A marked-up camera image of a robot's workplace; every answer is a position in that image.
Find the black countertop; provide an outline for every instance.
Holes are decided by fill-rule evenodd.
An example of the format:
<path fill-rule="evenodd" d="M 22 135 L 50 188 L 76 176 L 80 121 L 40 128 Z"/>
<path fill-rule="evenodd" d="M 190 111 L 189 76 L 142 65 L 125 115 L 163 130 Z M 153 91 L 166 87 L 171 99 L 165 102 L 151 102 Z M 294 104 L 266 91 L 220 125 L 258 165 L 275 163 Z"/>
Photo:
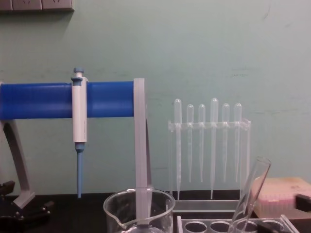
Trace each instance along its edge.
<path fill-rule="evenodd" d="M 51 200 L 55 202 L 55 205 L 49 222 L 29 229 L 26 233 L 104 233 L 106 232 L 106 218 L 103 203 L 109 195 L 84 194 L 81 199 L 71 194 L 36 196 L 27 205 L 26 211 L 39 208 Z M 208 213 L 196 216 L 183 214 L 182 218 L 232 218 L 232 213 Z M 311 232 L 311 219 L 296 219 L 291 222 L 300 233 Z"/>

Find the test tube rack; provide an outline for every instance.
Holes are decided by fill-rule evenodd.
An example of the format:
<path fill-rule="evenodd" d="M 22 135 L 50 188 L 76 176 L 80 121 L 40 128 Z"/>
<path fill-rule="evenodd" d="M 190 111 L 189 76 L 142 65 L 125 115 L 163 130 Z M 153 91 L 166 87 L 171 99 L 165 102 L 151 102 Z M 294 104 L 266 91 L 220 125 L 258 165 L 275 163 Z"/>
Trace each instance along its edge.
<path fill-rule="evenodd" d="M 238 200 L 214 200 L 212 193 L 215 187 L 228 190 L 226 185 L 231 182 L 241 195 L 250 169 L 251 122 L 242 118 L 240 103 L 234 106 L 233 121 L 230 121 L 230 106 L 224 103 L 222 121 L 218 121 L 216 98 L 211 100 L 210 121 L 206 121 L 205 105 L 198 107 L 197 122 L 194 122 L 194 112 L 194 106 L 187 105 L 187 120 L 183 121 L 182 102 L 176 99 L 174 122 L 168 124 L 170 193 L 177 190 L 174 211 L 234 212 Z M 191 190 L 211 190 L 210 200 L 181 199 L 179 191 L 185 188 L 183 185 Z"/>
<path fill-rule="evenodd" d="M 182 219 L 177 216 L 177 232 L 192 233 L 192 232 L 211 232 L 223 233 L 227 232 L 231 219 Z M 237 225 L 236 232 L 238 233 L 257 233 L 258 224 L 264 222 L 269 224 L 274 232 L 299 233 L 295 226 L 288 220 L 285 215 L 279 218 L 254 218 L 249 219 L 244 231 L 239 228 L 243 226 L 243 222 Z"/>

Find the green wall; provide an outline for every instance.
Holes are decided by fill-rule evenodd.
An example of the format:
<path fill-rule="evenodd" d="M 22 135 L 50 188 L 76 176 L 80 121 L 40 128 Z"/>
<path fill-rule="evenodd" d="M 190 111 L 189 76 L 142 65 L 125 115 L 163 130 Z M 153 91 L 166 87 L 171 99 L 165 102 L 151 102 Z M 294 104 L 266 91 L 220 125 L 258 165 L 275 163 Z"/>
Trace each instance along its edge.
<path fill-rule="evenodd" d="M 73 14 L 0 16 L 0 81 L 70 82 L 75 66 L 84 67 L 91 82 L 146 78 L 153 182 L 160 189 L 168 189 L 174 99 L 196 108 L 213 97 L 231 106 L 241 102 L 253 124 L 252 157 L 271 159 L 270 176 L 311 182 L 310 1 L 74 5 Z M 71 120 L 17 123 L 35 192 L 74 193 Z M 89 120 L 84 192 L 135 185 L 133 127 L 130 118 Z M 0 183 L 17 180 L 3 136 L 0 146 Z"/>

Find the wall socket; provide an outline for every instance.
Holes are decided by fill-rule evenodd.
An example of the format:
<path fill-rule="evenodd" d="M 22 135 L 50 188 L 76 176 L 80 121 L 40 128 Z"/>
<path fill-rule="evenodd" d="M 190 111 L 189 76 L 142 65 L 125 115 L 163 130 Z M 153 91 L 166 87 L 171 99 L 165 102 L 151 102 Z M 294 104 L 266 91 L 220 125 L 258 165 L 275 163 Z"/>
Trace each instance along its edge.
<path fill-rule="evenodd" d="M 72 0 L 42 0 L 43 10 L 72 10 Z"/>
<path fill-rule="evenodd" d="M 0 12 L 1 11 L 12 11 L 12 1 L 11 0 L 0 0 Z"/>
<path fill-rule="evenodd" d="M 42 10 L 41 0 L 12 0 L 13 11 Z"/>

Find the transfer pipette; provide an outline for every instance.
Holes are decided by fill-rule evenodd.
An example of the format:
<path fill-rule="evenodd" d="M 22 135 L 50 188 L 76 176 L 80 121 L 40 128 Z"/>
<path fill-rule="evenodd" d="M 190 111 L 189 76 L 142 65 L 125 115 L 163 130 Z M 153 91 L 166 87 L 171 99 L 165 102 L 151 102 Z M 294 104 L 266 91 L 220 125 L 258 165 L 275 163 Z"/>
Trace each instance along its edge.
<path fill-rule="evenodd" d="M 227 103 L 223 104 L 223 169 L 224 182 L 227 169 L 227 154 L 228 154 L 228 122 L 230 121 L 230 106 Z"/>
<path fill-rule="evenodd" d="M 210 198 L 213 199 L 213 189 L 215 183 L 215 167 L 216 167 L 216 128 L 218 121 L 218 99 L 213 98 L 210 101 L 210 122 L 212 126 L 211 132 L 211 163 L 210 163 Z"/>
<path fill-rule="evenodd" d="M 177 199 L 179 200 L 181 184 L 181 100 L 176 99 L 174 102 L 174 119 L 176 126 L 176 182 L 177 182 Z"/>
<path fill-rule="evenodd" d="M 236 103 L 234 105 L 234 121 L 235 121 L 235 135 L 234 135 L 234 160 L 235 160 L 235 179 L 238 182 L 239 160 L 240 160 L 240 123 L 242 120 L 242 105 Z"/>
<path fill-rule="evenodd" d="M 204 124 L 205 124 L 205 106 L 200 104 L 199 106 L 199 160 L 200 160 L 200 173 L 201 182 L 203 182 L 203 157 L 204 157 Z"/>
<path fill-rule="evenodd" d="M 187 106 L 187 126 L 188 126 L 188 168 L 189 168 L 189 182 L 191 182 L 191 168 L 192 168 L 192 127 L 193 127 L 193 105 Z"/>

